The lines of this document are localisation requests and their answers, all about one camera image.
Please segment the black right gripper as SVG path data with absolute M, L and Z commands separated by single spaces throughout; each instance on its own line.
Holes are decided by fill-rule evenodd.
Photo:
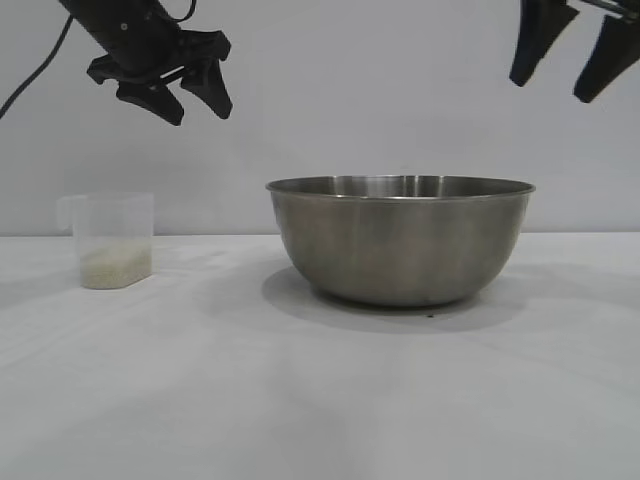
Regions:
M 579 0 L 616 14 L 605 16 L 592 53 L 573 94 L 592 102 L 606 87 L 639 61 L 639 0 Z M 521 0 L 520 23 L 509 79 L 524 87 L 553 43 L 573 21 L 573 8 L 561 0 Z

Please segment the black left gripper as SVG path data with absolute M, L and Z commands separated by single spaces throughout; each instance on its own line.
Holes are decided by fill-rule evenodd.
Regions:
M 181 87 L 202 100 L 220 119 L 233 103 L 220 70 L 231 44 L 223 32 L 184 30 L 157 1 L 62 0 L 62 6 L 106 51 L 87 74 L 98 84 L 118 80 L 119 100 L 180 126 L 183 107 L 164 85 L 148 83 L 187 67 Z

